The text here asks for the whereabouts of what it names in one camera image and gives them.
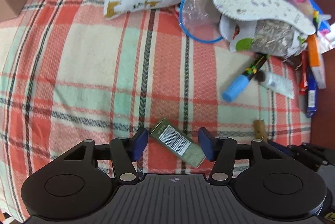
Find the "shoe insole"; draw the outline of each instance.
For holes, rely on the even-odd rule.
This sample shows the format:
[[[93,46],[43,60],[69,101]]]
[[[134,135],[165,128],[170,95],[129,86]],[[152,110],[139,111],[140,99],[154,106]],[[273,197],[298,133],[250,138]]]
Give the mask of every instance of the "shoe insole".
[[[223,15],[239,21],[273,19],[284,21],[298,31],[312,35],[312,22],[293,5],[285,0],[213,0]]]

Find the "purple flower embroidery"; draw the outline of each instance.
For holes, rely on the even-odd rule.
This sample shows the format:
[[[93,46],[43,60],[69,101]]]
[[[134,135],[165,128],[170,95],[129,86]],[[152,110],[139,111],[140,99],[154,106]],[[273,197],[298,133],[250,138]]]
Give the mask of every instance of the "purple flower embroidery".
[[[297,24],[300,20],[300,15],[296,15],[295,19],[294,19],[294,24]]]
[[[238,14],[245,14],[246,11],[247,11],[247,10],[241,10],[241,9],[237,9],[237,10],[236,10],[236,12],[237,12]]]

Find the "plastic bag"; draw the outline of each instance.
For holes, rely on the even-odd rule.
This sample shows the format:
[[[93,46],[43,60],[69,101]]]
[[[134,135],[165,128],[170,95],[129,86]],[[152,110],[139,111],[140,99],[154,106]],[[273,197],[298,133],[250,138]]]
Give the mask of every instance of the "plastic bag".
[[[251,50],[277,57],[299,55],[306,49],[307,36],[290,24],[279,20],[259,20],[253,38],[245,38],[235,45],[236,51]]]

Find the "clear plastic wrap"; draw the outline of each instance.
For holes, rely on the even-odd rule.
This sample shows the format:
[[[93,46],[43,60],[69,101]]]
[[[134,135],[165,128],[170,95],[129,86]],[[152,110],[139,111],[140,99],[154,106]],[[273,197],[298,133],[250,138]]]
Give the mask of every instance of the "clear plastic wrap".
[[[204,43],[222,39],[219,31],[221,14],[212,0],[182,0],[180,26],[191,38]]]

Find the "barcode label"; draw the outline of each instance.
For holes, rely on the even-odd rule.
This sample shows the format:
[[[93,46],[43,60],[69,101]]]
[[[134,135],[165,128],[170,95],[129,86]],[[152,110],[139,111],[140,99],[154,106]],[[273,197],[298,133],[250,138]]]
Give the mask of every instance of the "barcode label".
[[[184,154],[191,142],[183,137],[170,125],[166,127],[163,133],[158,137],[165,145],[167,145],[174,152],[177,152],[180,156]]]
[[[315,90],[308,91],[308,107],[315,107]]]

